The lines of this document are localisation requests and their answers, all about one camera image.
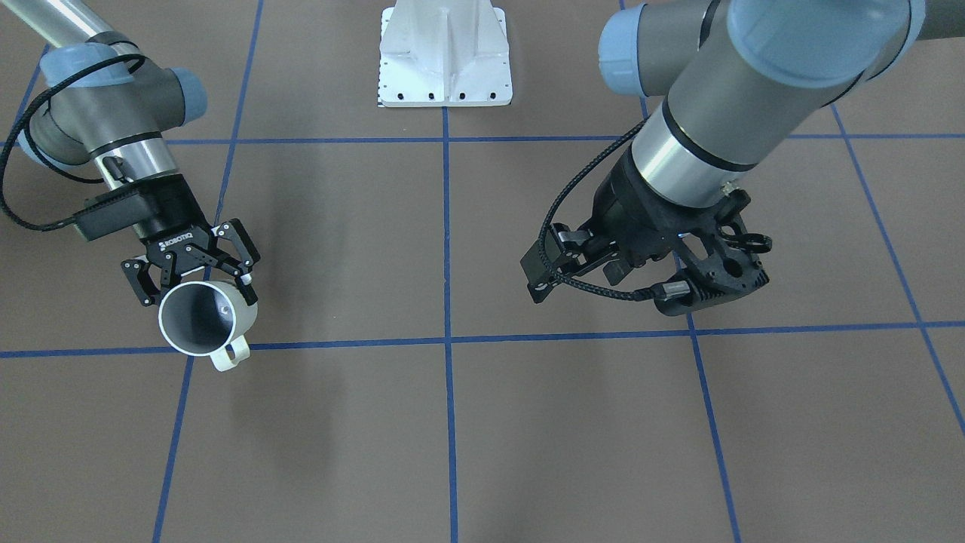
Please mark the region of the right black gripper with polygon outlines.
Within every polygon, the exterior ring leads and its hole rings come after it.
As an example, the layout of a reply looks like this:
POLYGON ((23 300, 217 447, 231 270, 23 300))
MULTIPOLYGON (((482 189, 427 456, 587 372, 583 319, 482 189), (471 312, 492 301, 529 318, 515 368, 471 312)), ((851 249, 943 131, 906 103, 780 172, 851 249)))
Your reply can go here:
POLYGON ((134 226, 145 254, 121 264, 142 306, 159 305, 184 275, 205 268, 230 276, 246 305, 258 302, 251 271, 261 254, 239 219, 209 224, 182 175, 146 179, 128 188, 140 189, 158 204, 155 216, 134 226))

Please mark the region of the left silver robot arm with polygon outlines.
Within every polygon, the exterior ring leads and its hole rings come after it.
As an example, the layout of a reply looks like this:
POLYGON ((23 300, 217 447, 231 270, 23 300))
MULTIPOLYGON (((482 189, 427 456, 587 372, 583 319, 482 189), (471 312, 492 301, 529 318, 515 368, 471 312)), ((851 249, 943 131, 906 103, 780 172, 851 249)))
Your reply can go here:
POLYGON ((917 41, 963 35, 961 1, 679 1, 618 11, 599 71, 659 108, 553 201, 521 258, 543 302, 566 284, 668 316, 769 281, 742 176, 814 111, 893 68, 917 41))

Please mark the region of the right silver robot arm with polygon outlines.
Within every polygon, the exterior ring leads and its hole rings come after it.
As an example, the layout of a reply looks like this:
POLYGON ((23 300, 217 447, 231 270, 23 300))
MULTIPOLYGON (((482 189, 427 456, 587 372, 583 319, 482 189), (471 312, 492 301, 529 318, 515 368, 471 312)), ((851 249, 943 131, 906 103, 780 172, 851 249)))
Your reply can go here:
POLYGON ((149 59, 82 1, 7 1, 51 51, 39 60, 47 89, 14 122, 2 151, 18 146, 39 164, 77 183, 72 169, 96 166, 93 183, 107 192, 82 210, 48 223, 2 213, 34 232, 73 227, 87 241, 127 228, 145 245, 123 270, 141 305, 160 305, 184 275, 220 269, 248 305, 256 304, 251 271, 259 252, 236 219, 209 223, 163 133, 200 119, 207 92, 193 72, 149 59))

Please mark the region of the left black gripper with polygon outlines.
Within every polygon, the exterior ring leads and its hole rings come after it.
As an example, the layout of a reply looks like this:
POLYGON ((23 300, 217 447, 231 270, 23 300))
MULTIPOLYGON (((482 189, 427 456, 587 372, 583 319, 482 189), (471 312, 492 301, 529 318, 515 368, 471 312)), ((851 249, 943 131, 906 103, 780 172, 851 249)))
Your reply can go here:
POLYGON ((596 190, 582 226, 569 229, 553 220, 565 197, 616 148, 610 145, 564 188, 542 221, 542 233, 520 259, 533 302, 543 302, 562 281, 578 281, 593 269, 603 267, 608 281, 622 281, 633 269, 673 254, 660 224, 669 206, 679 204, 649 186, 630 150, 596 190))

